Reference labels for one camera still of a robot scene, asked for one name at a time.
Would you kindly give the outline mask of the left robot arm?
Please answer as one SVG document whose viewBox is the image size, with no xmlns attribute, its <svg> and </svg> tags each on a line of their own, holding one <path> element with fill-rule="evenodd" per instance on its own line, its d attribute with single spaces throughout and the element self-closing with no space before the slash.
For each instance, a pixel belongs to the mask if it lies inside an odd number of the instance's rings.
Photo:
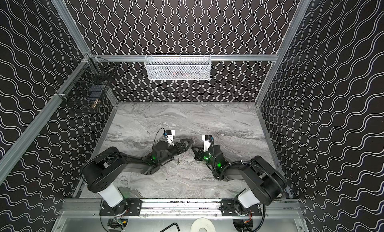
<svg viewBox="0 0 384 232">
<path fill-rule="evenodd" d="M 193 143 L 192 139 L 181 139 L 173 145 L 159 141 L 152 146 L 152 152 L 143 157 L 128 155 L 116 147 L 110 147 L 89 160 L 81 174 L 89 191 L 99 194 L 110 208 L 120 207 L 124 197 L 113 182 L 121 173 L 152 175 L 177 155 L 187 152 Z"/>
</svg>

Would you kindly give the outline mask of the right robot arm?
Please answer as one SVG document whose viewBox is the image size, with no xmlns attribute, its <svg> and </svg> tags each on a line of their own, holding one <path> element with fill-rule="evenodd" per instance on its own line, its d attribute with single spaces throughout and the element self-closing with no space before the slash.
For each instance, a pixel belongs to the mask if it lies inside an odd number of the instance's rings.
<svg viewBox="0 0 384 232">
<path fill-rule="evenodd" d="M 229 162 L 219 145 L 210 145 L 207 149 L 193 146 L 192 151 L 195 160 L 205 162 L 216 180 L 243 180 L 248 186 L 233 199 L 222 200 L 220 210 L 223 216 L 250 215 L 254 209 L 268 206 L 284 195 L 288 186 L 286 179 L 259 155 L 247 161 Z"/>
</svg>

